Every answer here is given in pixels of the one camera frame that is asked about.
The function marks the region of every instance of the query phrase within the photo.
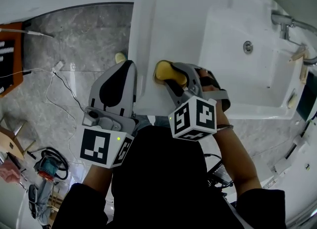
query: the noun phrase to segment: black cable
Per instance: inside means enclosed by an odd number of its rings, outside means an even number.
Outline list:
[[[51,193],[53,193],[54,187],[57,186],[59,183],[60,183],[60,181],[57,181],[57,182],[55,182],[55,183],[53,182],[53,187],[52,187],[52,189],[50,190],[49,194],[48,194],[45,198],[41,198],[41,199],[39,200],[39,202],[42,202],[43,200],[45,200],[46,198],[48,198],[48,197],[51,195]],[[45,211],[46,211],[46,209],[43,209],[42,212],[41,212],[39,215],[37,215],[37,218],[40,217]]]
[[[43,150],[43,151],[41,152],[41,156],[42,156],[42,158],[41,158],[39,161],[36,162],[35,166],[36,166],[38,163],[40,163],[40,165],[41,165],[42,160],[43,160],[46,156],[48,156],[48,157],[53,157],[55,160],[59,160],[59,162],[64,165],[64,168],[59,167],[58,170],[60,170],[60,171],[65,171],[65,172],[66,172],[65,177],[60,177],[60,176],[59,176],[58,174],[56,174],[56,173],[55,173],[54,177],[59,178],[59,179],[61,179],[61,180],[67,179],[67,177],[68,177],[68,168],[69,168],[68,162],[67,162],[67,160],[65,159],[65,157],[64,157],[58,150],[56,150],[56,149],[54,149],[54,148],[52,148],[52,147],[47,147],[45,150]]]
[[[84,112],[84,110],[82,109],[82,107],[81,107],[81,105],[80,105],[80,103],[79,103],[79,101],[76,99],[76,97],[75,97],[75,95],[74,95],[74,93],[73,93],[73,91],[70,89],[70,88],[68,88],[67,87],[67,85],[65,84],[65,82],[64,82],[64,80],[61,78],[61,77],[59,77],[55,72],[54,72],[54,74],[63,82],[63,84],[65,85],[65,87],[68,89],[68,90],[70,90],[70,92],[71,92],[71,95],[73,96],[73,98],[74,98],[74,100],[75,101],[77,101],[77,103],[78,103],[78,105],[79,105],[79,107],[80,107],[80,109],[81,109],[81,111],[83,111]]]
[[[216,154],[212,154],[212,153],[206,153],[206,154],[204,154],[204,157],[205,157],[205,158],[211,157],[211,156],[217,157],[217,158],[219,158],[220,160],[222,160],[222,158],[221,158],[220,156],[216,155]]]
[[[232,186],[233,186],[233,181],[230,181],[226,186],[221,186],[221,187],[216,187],[216,188],[224,189],[224,188],[232,187]]]

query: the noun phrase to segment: gray tile floor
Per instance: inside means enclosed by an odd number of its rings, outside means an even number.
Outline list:
[[[115,64],[114,55],[128,50],[133,5],[98,5],[73,8],[47,14],[30,21],[28,29],[53,35],[54,38],[26,35],[24,40],[24,69],[42,68],[51,71],[60,60],[65,63],[59,75],[66,78],[83,107],[88,103],[91,85]],[[29,122],[25,148],[32,136],[38,147],[53,146],[70,162],[75,162],[67,140],[74,133],[74,120],[47,101],[45,92],[51,74],[33,71],[24,82],[0,100],[0,112],[9,118]],[[83,113],[70,92],[58,78],[53,78],[48,97],[66,109],[81,124]],[[292,120],[232,120],[234,130],[251,156],[260,154],[272,167],[291,148],[293,138],[304,128],[299,115]],[[76,142],[70,141],[74,149]],[[219,150],[207,140],[202,143],[206,152]],[[32,169],[34,160],[26,156]],[[74,181],[83,178],[77,165],[72,164]]]

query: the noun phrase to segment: metal pipe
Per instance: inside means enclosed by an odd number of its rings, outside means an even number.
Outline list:
[[[284,40],[289,40],[288,29],[289,27],[300,27],[302,29],[308,30],[314,33],[317,36],[317,28],[312,25],[306,24],[301,21],[297,21],[291,16],[272,14],[271,20],[273,24],[281,25],[281,33],[280,36]],[[317,65],[317,57],[312,59],[304,59],[304,65],[306,66],[316,66]]]

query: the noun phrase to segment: person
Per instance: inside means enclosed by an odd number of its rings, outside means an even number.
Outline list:
[[[199,75],[208,73],[201,69]],[[217,88],[210,85],[203,90]],[[154,126],[146,116],[138,119],[141,124],[122,165],[113,170],[92,165],[83,183],[72,185],[53,229],[286,228],[284,191],[261,188],[255,166],[232,129],[213,136],[236,188],[236,208],[220,191],[208,188],[199,142],[172,138],[168,120],[162,117],[156,117]],[[229,124],[221,101],[216,104],[216,119],[217,124]],[[107,224],[104,207],[111,182],[114,217]]]

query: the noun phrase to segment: black shirt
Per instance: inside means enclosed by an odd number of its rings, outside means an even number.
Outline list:
[[[107,225],[100,193],[74,184],[53,228],[243,228],[222,195],[208,188],[206,173],[198,142],[174,139],[169,128],[145,127],[113,170],[113,221]],[[255,229],[286,228],[284,191],[249,190],[236,210]]]

